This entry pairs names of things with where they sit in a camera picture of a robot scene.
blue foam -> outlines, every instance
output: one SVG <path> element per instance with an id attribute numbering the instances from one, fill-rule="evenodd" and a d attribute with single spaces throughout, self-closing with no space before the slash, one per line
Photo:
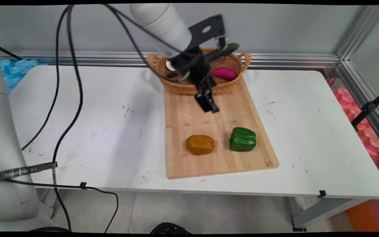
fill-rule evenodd
<path id="1" fill-rule="evenodd" d="M 10 60 L 0 60 L 0 68 L 4 74 L 8 93 L 11 93 L 27 72 L 36 65 L 48 64 L 38 63 L 37 60 L 21 60 L 16 63 L 12 63 Z"/>

purple sweet potato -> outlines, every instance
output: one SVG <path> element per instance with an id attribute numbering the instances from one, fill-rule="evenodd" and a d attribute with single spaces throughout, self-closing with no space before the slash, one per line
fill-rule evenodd
<path id="1" fill-rule="evenodd" d="M 238 77 L 238 74 L 233 69 L 228 67 L 214 69 L 212 74 L 215 77 L 220 77 L 228 81 L 233 81 L 236 77 Z"/>

wicker basket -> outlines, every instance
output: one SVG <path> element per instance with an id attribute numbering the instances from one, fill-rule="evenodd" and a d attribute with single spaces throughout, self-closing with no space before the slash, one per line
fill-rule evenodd
<path id="1" fill-rule="evenodd" d="M 216 48 L 201 48 L 204 54 L 207 54 L 215 49 Z M 245 56 L 245 65 L 242 65 L 241 63 L 240 59 L 242 56 Z M 147 61 L 149 62 L 149 65 L 157 73 L 159 73 L 160 75 L 164 77 L 166 77 L 166 75 L 171 72 L 169 69 L 167 69 L 166 60 L 163 57 L 159 58 L 156 54 L 149 54 L 147 56 Z M 228 90 L 230 90 L 233 86 L 235 86 L 236 83 L 239 81 L 239 78 L 241 78 L 242 72 L 245 72 L 245 70 L 248 68 L 250 61 L 251 61 L 251 54 L 249 54 L 248 52 L 245 52 L 245 53 L 240 54 L 239 56 L 236 56 L 234 54 L 228 54 L 210 62 L 211 70 L 225 66 L 225 67 L 229 67 L 233 69 L 238 74 L 238 77 L 236 77 L 236 79 L 234 79 L 233 81 L 227 81 L 225 79 L 215 77 L 217 86 L 213 87 L 213 93 L 225 93 Z M 159 79 L 161 80 L 164 87 L 166 87 L 167 89 L 173 92 L 184 93 L 184 94 L 197 93 L 195 86 L 187 82 L 182 81 L 182 82 L 175 83 L 175 82 L 167 81 L 160 77 Z M 171 80 L 178 80 L 178 79 L 179 79 L 179 76 L 171 78 Z"/>

white table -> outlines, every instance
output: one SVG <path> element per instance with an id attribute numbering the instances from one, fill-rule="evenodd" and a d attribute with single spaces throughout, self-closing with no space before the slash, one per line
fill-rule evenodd
<path id="1" fill-rule="evenodd" d="M 243 76 L 280 166 L 169 180 L 165 173 L 164 88 L 147 68 L 80 66 L 83 109 L 60 145 L 57 183 L 105 190 L 289 196 L 296 227 L 379 198 L 379 171 L 317 71 L 247 70 Z M 50 162 L 78 107 L 72 66 L 60 66 L 57 103 L 26 150 L 28 165 Z M 36 66 L 10 94 L 21 145 L 51 106 L 55 66 Z M 52 183 L 51 171 L 32 174 Z M 301 197 L 325 198 L 304 210 Z"/>

wooden cutting board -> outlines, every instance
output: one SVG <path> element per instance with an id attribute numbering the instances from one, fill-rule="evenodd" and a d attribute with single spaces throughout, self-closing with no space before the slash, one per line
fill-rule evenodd
<path id="1" fill-rule="evenodd" d="M 166 118 L 166 169 L 169 179 L 272 169 L 279 166 L 276 154 L 261 123 L 243 78 L 230 91 L 214 95 L 218 113 L 205 113 L 193 95 L 164 90 Z M 257 146 L 249 152 L 229 149 L 234 127 L 245 127 L 257 135 Z M 185 147 L 191 135 L 215 140 L 210 154 L 195 156 Z"/>

